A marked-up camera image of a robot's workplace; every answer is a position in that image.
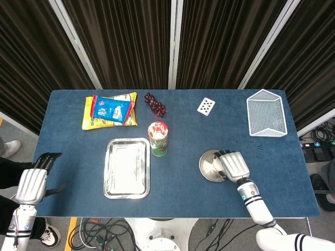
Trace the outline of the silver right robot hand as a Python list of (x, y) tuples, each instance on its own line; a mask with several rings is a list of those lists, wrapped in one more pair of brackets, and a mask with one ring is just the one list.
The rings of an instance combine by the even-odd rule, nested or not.
[(213, 169), (224, 179), (237, 183), (239, 179), (249, 178), (249, 168), (240, 152), (219, 151), (214, 153)]

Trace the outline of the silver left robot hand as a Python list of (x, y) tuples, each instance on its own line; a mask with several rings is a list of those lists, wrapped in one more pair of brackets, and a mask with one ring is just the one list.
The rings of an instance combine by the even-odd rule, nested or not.
[(59, 188), (47, 190), (47, 179), (55, 160), (61, 155), (62, 153), (43, 153), (32, 168), (23, 171), (15, 195), (17, 203), (35, 206), (44, 197), (60, 193), (66, 188), (66, 184), (62, 184)]

